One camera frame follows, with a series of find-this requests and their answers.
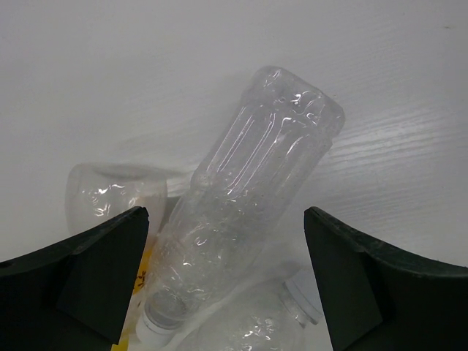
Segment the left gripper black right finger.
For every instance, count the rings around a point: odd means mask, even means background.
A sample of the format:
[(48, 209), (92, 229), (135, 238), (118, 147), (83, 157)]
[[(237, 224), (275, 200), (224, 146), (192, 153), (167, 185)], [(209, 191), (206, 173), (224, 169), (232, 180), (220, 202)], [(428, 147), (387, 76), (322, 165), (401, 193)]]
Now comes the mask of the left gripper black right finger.
[(467, 268), (362, 233), (318, 207), (304, 231), (334, 350), (466, 350)]

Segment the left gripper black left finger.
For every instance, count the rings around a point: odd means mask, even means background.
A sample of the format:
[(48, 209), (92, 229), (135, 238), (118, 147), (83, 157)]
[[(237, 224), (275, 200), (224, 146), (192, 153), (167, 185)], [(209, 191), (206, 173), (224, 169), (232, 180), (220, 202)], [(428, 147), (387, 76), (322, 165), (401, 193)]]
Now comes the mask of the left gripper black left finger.
[(1, 263), (2, 350), (110, 350), (118, 344), (148, 235), (134, 207)]

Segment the clear crushed bottle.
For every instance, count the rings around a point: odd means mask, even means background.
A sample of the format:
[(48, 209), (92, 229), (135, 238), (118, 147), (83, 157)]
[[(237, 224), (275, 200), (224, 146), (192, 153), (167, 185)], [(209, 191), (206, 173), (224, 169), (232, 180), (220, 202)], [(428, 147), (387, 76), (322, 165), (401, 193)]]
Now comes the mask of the clear crushed bottle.
[(251, 287), (216, 310), (177, 350), (304, 350), (324, 312), (312, 268)]

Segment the clear long bottle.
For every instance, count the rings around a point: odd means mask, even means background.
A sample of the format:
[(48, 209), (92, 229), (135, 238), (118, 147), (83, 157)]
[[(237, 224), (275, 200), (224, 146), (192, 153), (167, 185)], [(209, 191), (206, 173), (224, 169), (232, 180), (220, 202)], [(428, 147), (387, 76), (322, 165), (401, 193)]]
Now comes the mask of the clear long bottle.
[(343, 109), (293, 73), (255, 73), (158, 234), (136, 325), (145, 346), (166, 346), (237, 285), (343, 125)]

